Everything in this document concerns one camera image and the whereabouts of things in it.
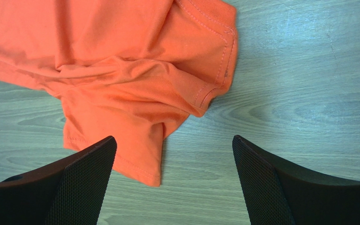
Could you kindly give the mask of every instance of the orange shirt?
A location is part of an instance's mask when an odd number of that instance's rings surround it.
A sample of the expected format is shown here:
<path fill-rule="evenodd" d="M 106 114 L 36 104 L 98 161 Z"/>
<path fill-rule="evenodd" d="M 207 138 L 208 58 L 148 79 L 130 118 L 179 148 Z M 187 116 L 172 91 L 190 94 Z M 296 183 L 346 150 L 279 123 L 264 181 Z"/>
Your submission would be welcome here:
<path fill-rule="evenodd" d="M 163 139 L 230 88 L 235 15 L 220 0 L 0 0 L 0 81 L 61 100 L 65 148 L 112 135 L 114 170 L 157 187 Z"/>

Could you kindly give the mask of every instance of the orange t-shirt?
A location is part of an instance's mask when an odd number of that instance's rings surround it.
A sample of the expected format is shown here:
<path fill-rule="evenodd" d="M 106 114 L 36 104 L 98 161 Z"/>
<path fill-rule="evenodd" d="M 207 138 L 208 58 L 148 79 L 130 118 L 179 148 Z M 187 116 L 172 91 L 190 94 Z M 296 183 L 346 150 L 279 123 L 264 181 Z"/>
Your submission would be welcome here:
<path fill-rule="evenodd" d="M 163 139 L 230 88 L 235 15 L 220 0 L 0 0 L 0 81 L 61 100 L 65 148 L 112 135 L 114 170 L 157 187 Z"/>

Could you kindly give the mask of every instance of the gray wooden floor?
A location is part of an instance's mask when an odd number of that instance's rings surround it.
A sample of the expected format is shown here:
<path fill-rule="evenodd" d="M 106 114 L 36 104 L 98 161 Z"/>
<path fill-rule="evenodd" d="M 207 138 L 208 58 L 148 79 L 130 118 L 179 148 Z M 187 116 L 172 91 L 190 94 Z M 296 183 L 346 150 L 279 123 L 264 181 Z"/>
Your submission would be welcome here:
<path fill-rule="evenodd" d="M 360 0 L 228 0 L 238 9 L 234 83 L 165 142 L 163 182 L 112 172 L 98 224 L 249 224 L 231 142 L 360 180 Z M 74 153 L 57 99 L 0 82 L 0 181 Z"/>

